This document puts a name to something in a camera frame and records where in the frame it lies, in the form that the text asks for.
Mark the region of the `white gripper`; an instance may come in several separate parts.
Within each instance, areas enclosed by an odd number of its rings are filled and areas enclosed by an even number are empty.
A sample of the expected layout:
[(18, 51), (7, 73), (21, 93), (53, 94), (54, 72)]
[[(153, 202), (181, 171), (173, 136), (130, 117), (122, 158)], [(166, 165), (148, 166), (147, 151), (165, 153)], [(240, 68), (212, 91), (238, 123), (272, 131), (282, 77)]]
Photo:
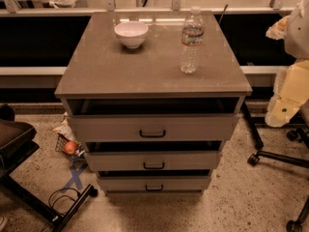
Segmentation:
[[(279, 19), (267, 29), (266, 36), (273, 40), (282, 40), (285, 37), (288, 20), (288, 15)], [(308, 100), (309, 61), (297, 61), (276, 75), (265, 122), (270, 127), (283, 127)]]

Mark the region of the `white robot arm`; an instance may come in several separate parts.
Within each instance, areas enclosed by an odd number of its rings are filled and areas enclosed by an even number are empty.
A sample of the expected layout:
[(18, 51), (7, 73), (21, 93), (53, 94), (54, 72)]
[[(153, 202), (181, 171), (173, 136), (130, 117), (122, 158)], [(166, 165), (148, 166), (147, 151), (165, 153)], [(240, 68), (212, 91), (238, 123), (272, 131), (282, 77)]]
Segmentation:
[(295, 62), (277, 73), (265, 122), (283, 127), (309, 100), (309, 0), (301, 0), (291, 14), (268, 28), (266, 36), (284, 40), (285, 51)]

